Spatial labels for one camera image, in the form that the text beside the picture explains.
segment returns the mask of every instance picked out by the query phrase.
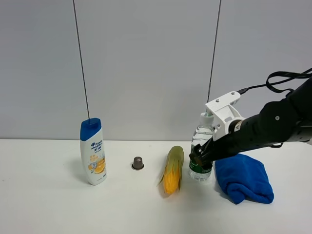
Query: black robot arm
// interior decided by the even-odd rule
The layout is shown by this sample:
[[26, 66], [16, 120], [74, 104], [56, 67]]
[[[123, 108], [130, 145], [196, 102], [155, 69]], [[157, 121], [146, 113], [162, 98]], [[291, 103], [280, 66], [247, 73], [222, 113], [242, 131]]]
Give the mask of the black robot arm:
[[230, 124], [228, 134], [192, 148], [190, 158], [203, 168], [238, 153], [312, 138], [312, 78], [284, 99], [267, 103], [258, 115]]

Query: green bottle label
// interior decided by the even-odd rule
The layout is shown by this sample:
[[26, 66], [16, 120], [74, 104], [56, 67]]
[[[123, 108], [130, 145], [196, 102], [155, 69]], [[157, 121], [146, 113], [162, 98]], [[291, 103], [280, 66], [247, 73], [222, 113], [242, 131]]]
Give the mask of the green bottle label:
[[211, 171], [211, 168], [204, 170], [201, 166], [199, 166], [195, 161], [192, 161], [191, 159], [190, 159], [190, 169], [193, 172], [200, 173], [200, 174], [206, 174]]

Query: water bottle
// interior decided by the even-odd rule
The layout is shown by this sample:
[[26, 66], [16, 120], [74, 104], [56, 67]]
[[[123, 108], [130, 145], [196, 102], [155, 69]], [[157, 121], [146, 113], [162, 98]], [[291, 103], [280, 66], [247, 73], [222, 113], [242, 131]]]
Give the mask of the water bottle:
[[[214, 128], [212, 126], [213, 120], [214, 116], [210, 116], [208, 113], [200, 114], [199, 126], [196, 128], [194, 132], [191, 148], [193, 148], [197, 144], [203, 145], [210, 138], [212, 138], [214, 133]], [[207, 180], [211, 174], [211, 169], [212, 167], [207, 170], [204, 170], [195, 161], [190, 160], [189, 174], [192, 179], [199, 181]]]

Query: cable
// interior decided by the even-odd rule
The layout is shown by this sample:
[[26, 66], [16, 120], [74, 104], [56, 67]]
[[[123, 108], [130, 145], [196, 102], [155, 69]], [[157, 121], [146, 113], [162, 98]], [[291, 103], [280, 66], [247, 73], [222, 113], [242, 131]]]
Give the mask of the cable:
[[[271, 91], [275, 92], [275, 93], [282, 93], [284, 91], [290, 91], [292, 92], [293, 89], [284, 89], [284, 90], [279, 90], [273, 87], [273, 85], [277, 85], [277, 84], [282, 84], [282, 83], [286, 83], [288, 81], [291, 81], [293, 79], [308, 79], [312, 77], [312, 74], [308, 74], [309, 72], [312, 71], [312, 68], [310, 68], [309, 70], [303, 72], [303, 73], [295, 73], [295, 72], [274, 72], [272, 74], [270, 74], [267, 78], [267, 81], [265, 84], [260, 84], [260, 85], [254, 85], [254, 86], [250, 86], [247, 88], [243, 88], [238, 90], [237, 92], [240, 93], [241, 95], [246, 93], [248, 90], [250, 89], [256, 89], [256, 88], [261, 88], [261, 87], [267, 87], [268, 89], [270, 89]], [[272, 77], [287, 77], [288, 79], [285, 80], [281, 80], [278, 82], [274, 82], [274, 83], [269, 83], [269, 79]]]
[[83, 64], [82, 64], [81, 45], [80, 45], [80, 38], [79, 38], [79, 31], [78, 31], [78, 23], [77, 23], [77, 14], [76, 14], [76, 5], [75, 5], [75, 0], [73, 0], [73, 8], [74, 8], [75, 24], [76, 24], [76, 33], [77, 33], [78, 46], [79, 46], [80, 65], [81, 65], [81, 71], [82, 71], [82, 79], [83, 79], [84, 95], [85, 95], [85, 97], [86, 97], [86, 104], [87, 104], [88, 119], [89, 119], [89, 121], [90, 121], [89, 105], [88, 105], [88, 98], [87, 98], [86, 81], [85, 81], [85, 78], [84, 78], [84, 71], [83, 71]]
[[219, 28], [219, 19], [220, 19], [220, 11], [221, 11], [221, 2], [219, 2], [219, 10], [218, 10], [218, 18], [216, 20], [216, 29], [215, 29], [215, 36], [214, 36], [214, 52], [213, 52], [213, 60], [211, 64], [211, 70], [210, 70], [210, 79], [209, 79], [209, 87], [208, 87], [208, 96], [207, 96], [207, 102], [209, 102], [209, 96], [210, 96], [210, 89], [211, 89], [211, 81], [213, 77], [213, 70], [214, 70], [214, 61], [215, 61], [215, 46], [216, 46], [216, 38], [218, 36], [218, 28]]

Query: bottle cap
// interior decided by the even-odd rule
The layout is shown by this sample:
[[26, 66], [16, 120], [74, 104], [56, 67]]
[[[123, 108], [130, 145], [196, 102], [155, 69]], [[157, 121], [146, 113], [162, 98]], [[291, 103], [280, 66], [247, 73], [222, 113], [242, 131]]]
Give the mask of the bottle cap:
[[200, 114], [200, 125], [201, 126], [211, 126], [214, 121], [214, 116], [209, 115], [207, 112], [201, 113]]
[[135, 157], [133, 159], [132, 169], [138, 171], [138, 170], [143, 169], [143, 167], [144, 167], [144, 164], [143, 164], [142, 158], [141, 157]]
[[80, 140], [87, 141], [102, 128], [99, 118], [91, 118], [83, 121], [80, 127]]

